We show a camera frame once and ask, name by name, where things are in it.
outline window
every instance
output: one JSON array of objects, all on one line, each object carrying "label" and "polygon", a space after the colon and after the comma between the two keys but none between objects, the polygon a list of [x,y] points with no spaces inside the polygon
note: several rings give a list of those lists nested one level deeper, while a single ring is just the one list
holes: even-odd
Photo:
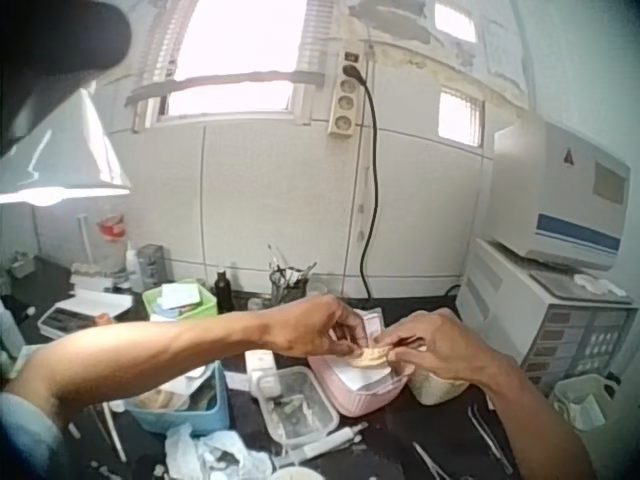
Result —
[{"label": "window", "polygon": [[460,40],[476,43],[476,26],[473,20],[462,12],[436,2],[436,28]]},{"label": "window", "polygon": [[[199,0],[173,78],[293,71],[305,12],[303,0]],[[292,95],[287,81],[197,87],[169,95],[165,115],[284,111]]]},{"label": "window", "polygon": [[482,139],[482,102],[448,88],[440,93],[438,135],[479,147]]}]

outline hand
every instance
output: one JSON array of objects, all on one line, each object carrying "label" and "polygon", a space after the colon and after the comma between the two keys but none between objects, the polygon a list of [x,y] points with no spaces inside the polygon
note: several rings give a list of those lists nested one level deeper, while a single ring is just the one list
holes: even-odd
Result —
[{"label": "hand", "polygon": [[374,340],[393,346],[391,362],[406,362],[440,378],[480,383],[502,354],[465,327],[449,309],[415,312]]},{"label": "hand", "polygon": [[333,295],[308,297],[261,313],[267,318],[267,348],[282,355],[344,357],[368,346],[360,315]]}]

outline dental lab workbench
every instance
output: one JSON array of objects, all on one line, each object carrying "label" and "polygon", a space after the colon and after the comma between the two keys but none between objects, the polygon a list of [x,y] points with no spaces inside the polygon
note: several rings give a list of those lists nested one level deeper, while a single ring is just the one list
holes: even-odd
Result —
[{"label": "dental lab workbench", "polygon": [[[13,295],[36,308],[36,314],[20,325],[28,344],[46,343],[51,339],[40,334],[37,321],[54,303],[69,297],[68,269],[37,259],[36,271],[13,282]],[[236,298],[236,306],[246,305],[247,297]],[[381,307],[387,326],[416,310],[435,310],[453,307],[453,297],[428,297],[409,299],[376,299],[375,307]],[[138,297],[134,306],[121,316],[120,322],[146,319],[147,314]],[[306,365],[304,360],[276,356],[278,368]],[[244,356],[225,359],[227,371],[244,372]],[[269,436],[260,407],[248,392],[229,390],[231,428],[235,429],[248,448],[270,454],[280,454],[281,447]],[[325,478],[350,480],[399,480],[431,479],[433,476],[422,461],[413,442],[419,444],[452,479],[472,477],[476,480],[518,478],[517,472],[509,477],[501,464],[490,454],[487,444],[469,420],[469,406],[478,406],[482,419],[490,428],[509,463],[515,460],[507,437],[497,415],[487,407],[485,396],[476,387],[468,388],[462,395],[438,406],[427,407],[418,403],[409,388],[386,407],[364,417],[341,417],[338,428],[367,422],[362,441],[348,449],[325,454],[304,466],[315,470]],[[72,478],[105,478],[91,462],[106,465],[109,471],[123,479],[147,480],[153,478],[157,464],[164,464],[163,435],[143,430],[128,413],[114,414],[114,420],[128,462],[123,464],[116,451],[107,444],[94,417],[84,411],[73,419],[81,434],[79,440],[66,431],[65,442],[69,453]]]}]

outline person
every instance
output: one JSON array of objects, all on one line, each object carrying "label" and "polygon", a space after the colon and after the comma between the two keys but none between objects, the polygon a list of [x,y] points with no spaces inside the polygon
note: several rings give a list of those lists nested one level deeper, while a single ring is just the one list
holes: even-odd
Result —
[{"label": "person", "polygon": [[[368,343],[362,318],[331,295],[215,320],[122,323],[69,335],[36,353],[0,397],[7,437],[0,458],[7,475],[3,478],[65,478],[60,430],[85,406],[144,393],[246,350],[294,357],[357,356]],[[507,430],[524,478],[593,478],[589,457],[573,430],[513,362],[450,311],[414,313],[373,343],[392,347],[391,362],[412,363],[483,388]]]}]

